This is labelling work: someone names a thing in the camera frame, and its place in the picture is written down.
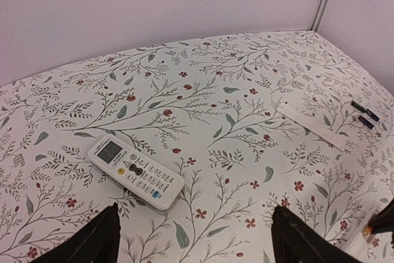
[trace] remote control screen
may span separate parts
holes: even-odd
[[[122,147],[111,141],[104,147],[103,150],[100,151],[97,156],[109,164],[121,150]]]

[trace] white remote control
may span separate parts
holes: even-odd
[[[172,205],[185,185],[182,176],[113,135],[102,138],[87,155],[115,181],[162,211]]]

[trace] white wall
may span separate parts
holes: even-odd
[[[306,29],[317,0],[1,0],[0,85],[159,42]]]
[[[394,94],[394,0],[329,0],[318,33]]]

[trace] floral pattern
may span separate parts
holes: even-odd
[[[373,130],[352,100],[380,117]],[[345,150],[280,114],[281,104],[342,137]],[[394,197],[393,107],[312,31],[157,44],[16,81],[0,88],[0,261],[33,260],[114,201],[120,262],[273,262],[277,205],[341,247],[371,205]],[[155,211],[87,159],[105,134],[185,178],[170,210]],[[391,262],[389,240],[377,235],[366,261]]]

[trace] red flower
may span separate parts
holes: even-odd
[[[374,246],[374,248],[376,248],[377,246],[379,246],[379,239],[375,238],[374,241],[372,242],[372,245]]]
[[[256,189],[260,187],[260,184],[257,183],[257,181],[255,180],[254,182],[251,182],[251,186],[253,187],[253,189]]]
[[[34,248],[34,247],[32,247],[32,246],[29,248],[29,251],[28,251],[27,254],[26,254],[26,256],[31,257],[31,258],[33,258],[33,259],[34,259],[37,255],[38,255],[37,249]]]
[[[207,214],[207,211],[202,211],[202,212],[201,212],[200,209],[197,209],[196,212],[197,212],[197,214],[196,214],[196,219],[198,219],[198,218],[205,219],[205,218],[206,218],[205,215]]]
[[[341,230],[346,230],[346,229],[347,229],[347,222],[346,222],[345,220],[343,220],[343,221],[340,223],[340,229],[341,229]]]
[[[71,197],[68,199],[68,201],[66,201],[66,204],[69,208],[73,208],[75,207],[76,204],[76,200],[72,199]]]
[[[255,222],[256,222],[256,220],[255,220],[254,218],[253,218],[252,220],[246,219],[246,220],[245,220],[246,228],[249,229],[249,228],[251,228],[251,227],[252,227],[252,228],[256,227]]]
[[[304,187],[304,185],[303,185],[303,183],[302,183],[301,181],[294,182],[294,185],[295,185],[294,189],[295,189],[296,191],[298,191],[298,190],[302,191],[302,189],[303,189],[303,187]]]
[[[164,116],[170,116],[172,114],[172,111],[170,109],[165,109],[165,111],[163,112]]]
[[[282,200],[282,206],[285,206],[287,208],[290,206],[290,202],[286,197]]]
[[[186,162],[187,164],[191,164],[192,166],[194,166],[194,164],[196,163],[196,160],[194,160],[193,158],[189,157],[188,161]]]

